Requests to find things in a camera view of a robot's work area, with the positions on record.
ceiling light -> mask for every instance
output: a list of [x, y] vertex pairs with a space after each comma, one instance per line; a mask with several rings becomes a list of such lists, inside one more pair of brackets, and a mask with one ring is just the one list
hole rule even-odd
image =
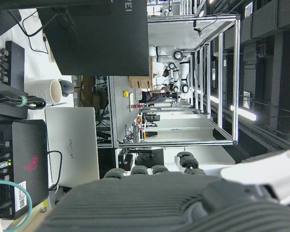
[[212, 102], [219, 104], [219, 99], [218, 99], [218, 98], [215, 98], [214, 96], [210, 96], [209, 99], [210, 99]]
[[199, 13], [199, 17], [202, 17], [204, 15], [204, 10], [202, 10], [200, 13]]
[[[230, 107], [231, 111], [234, 110], [234, 106], [232, 105]], [[257, 116], [247, 110], [243, 110], [241, 108], [237, 108], [237, 113], [240, 115], [240, 116], [243, 116], [245, 118], [248, 118], [249, 120], [251, 121], [256, 121], [257, 120]]]

monitor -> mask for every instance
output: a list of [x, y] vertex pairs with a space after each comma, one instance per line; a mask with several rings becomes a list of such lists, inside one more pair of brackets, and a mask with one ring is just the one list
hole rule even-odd
[[149, 76], [146, 1], [40, 8], [38, 14], [63, 75]]

silver laptop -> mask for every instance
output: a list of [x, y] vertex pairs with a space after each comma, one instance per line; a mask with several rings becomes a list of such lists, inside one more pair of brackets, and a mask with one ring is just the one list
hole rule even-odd
[[[45, 109], [49, 151], [63, 154], [59, 185], [75, 187], [99, 179], [95, 110], [91, 107]], [[50, 155], [52, 182], [59, 173], [60, 155]]]

laptop logo text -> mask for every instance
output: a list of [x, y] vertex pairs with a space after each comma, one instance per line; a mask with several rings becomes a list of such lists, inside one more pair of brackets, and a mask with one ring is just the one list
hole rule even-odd
[[28, 172], [36, 170], [37, 166], [38, 166], [38, 161], [39, 161], [38, 156], [33, 157], [30, 161], [30, 164], [28, 166], [24, 167], [24, 169]]
[[72, 139], [69, 140], [69, 147], [70, 147], [70, 156], [71, 156], [71, 158], [74, 158], [74, 155], [73, 155], [73, 141], [72, 141]]
[[126, 11], [132, 11], [132, 0], [127, 0], [129, 2], [125, 3], [125, 9]]

red logo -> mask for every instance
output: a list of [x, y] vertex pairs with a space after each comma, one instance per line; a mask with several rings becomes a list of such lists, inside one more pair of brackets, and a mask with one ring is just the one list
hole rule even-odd
[[38, 166], [38, 161], [39, 161], [38, 156], [33, 157], [30, 161], [30, 164], [28, 166], [24, 167], [24, 169], [27, 170], [28, 172], [36, 170], [37, 166]]

